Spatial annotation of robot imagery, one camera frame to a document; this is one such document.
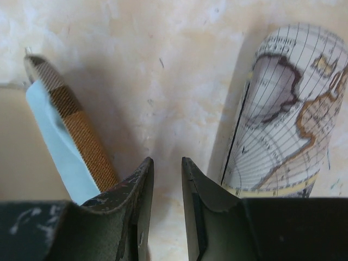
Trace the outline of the light blue cloth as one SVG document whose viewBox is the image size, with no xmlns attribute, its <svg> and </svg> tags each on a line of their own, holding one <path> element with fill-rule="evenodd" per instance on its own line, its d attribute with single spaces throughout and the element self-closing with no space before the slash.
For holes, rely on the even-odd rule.
<svg viewBox="0 0 348 261">
<path fill-rule="evenodd" d="M 70 198 L 81 205 L 99 195 L 101 191 L 42 81 L 35 81 L 27 89 L 26 100 Z"/>
</svg>

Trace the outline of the map print glasses case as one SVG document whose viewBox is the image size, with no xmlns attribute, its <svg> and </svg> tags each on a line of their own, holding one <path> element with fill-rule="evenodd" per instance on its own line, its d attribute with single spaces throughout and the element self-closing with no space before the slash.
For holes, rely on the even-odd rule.
<svg viewBox="0 0 348 261">
<path fill-rule="evenodd" d="M 260 44 L 235 116 L 219 182 L 232 195 L 308 197 L 347 86 L 347 46 L 312 24 Z"/>
</svg>

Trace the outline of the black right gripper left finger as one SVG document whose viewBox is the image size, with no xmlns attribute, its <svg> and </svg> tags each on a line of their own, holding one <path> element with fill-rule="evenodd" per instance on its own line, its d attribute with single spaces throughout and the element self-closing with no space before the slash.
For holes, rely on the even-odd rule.
<svg viewBox="0 0 348 261">
<path fill-rule="evenodd" d="M 154 162 L 82 205 L 1 203 L 1 260 L 146 260 Z"/>
</svg>

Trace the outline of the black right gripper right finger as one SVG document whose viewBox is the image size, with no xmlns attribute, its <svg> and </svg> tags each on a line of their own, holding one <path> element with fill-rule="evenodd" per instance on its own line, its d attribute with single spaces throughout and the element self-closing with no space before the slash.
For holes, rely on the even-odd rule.
<svg viewBox="0 0 348 261">
<path fill-rule="evenodd" d="M 245 198 L 182 159 L 190 260 L 347 260 L 347 199 Z"/>
</svg>

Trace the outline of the plaid brown glasses case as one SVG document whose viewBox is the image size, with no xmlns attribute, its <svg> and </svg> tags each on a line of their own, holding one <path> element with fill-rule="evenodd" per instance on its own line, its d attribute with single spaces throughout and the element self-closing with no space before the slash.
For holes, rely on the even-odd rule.
<svg viewBox="0 0 348 261">
<path fill-rule="evenodd" d="M 30 86 L 37 80 L 44 84 L 101 193 L 113 187 L 117 183 L 114 168 L 63 77 L 39 55 L 26 55 L 24 65 Z M 1 85 L 1 200 L 73 201 L 59 179 L 26 100 L 27 89 L 15 84 Z"/>
</svg>

